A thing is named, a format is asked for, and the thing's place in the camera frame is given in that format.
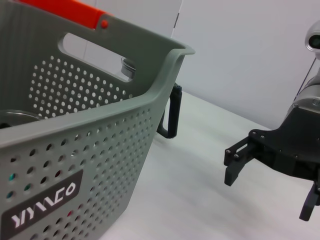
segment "screw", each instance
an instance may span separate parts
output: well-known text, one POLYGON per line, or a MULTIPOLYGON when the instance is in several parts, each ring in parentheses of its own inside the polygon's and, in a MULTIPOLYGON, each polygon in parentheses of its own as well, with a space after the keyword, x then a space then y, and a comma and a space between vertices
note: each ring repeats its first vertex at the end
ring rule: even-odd
POLYGON ((108 27, 109 23, 107 20, 102 20, 101 21, 101 28, 106 29, 108 27))
POLYGON ((319 106, 320 105, 320 100, 315 98, 312 100, 312 104, 315 105, 315 106, 319 106))

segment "gray plastic basket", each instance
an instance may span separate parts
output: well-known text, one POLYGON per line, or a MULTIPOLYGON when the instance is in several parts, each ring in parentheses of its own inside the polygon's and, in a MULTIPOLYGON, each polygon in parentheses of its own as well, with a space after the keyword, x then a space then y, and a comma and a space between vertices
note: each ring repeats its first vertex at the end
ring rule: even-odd
POLYGON ((0 13, 0 110, 47 118, 0 130, 0 240, 97 240, 128 206, 194 51, 107 14, 90 29, 16 1, 0 13), (67 33, 129 58, 135 78, 66 54, 67 33))

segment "basket handle hole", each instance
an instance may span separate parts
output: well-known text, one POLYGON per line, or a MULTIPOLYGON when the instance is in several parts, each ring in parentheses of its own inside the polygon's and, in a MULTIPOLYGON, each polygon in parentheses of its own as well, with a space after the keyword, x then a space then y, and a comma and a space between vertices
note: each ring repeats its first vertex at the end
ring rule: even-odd
MULTIPOLYGON (((130 82, 135 77, 136 68, 133 61, 74 34, 67 33, 60 42, 59 49, 70 57, 104 70, 106 74, 115 75, 123 82, 130 82)), ((87 69, 77 68, 76 70, 84 73, 87 69)), ((93 76, 90 72, 86 72, 85 75, 88 80, 97 79, 99 81, 99 77, 93 76)))

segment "black label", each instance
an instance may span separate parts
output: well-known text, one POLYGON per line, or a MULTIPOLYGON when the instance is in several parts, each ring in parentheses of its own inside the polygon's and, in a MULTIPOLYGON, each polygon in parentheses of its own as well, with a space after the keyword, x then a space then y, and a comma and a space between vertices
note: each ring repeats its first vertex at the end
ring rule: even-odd
POLYGON ((83 170, 7 210, 1 217, 1 240, 8 240, 78 195, 83 170))

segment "white wall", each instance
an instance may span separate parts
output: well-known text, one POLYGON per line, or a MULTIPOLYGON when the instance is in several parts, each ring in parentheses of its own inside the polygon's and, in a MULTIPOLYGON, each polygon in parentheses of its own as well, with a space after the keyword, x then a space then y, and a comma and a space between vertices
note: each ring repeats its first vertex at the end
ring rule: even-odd
POLYGON ((178 83, 269 128, 285 117, 314 55, 305 34, 319 0, 184 0, 174 38, 196 50, 178 83))

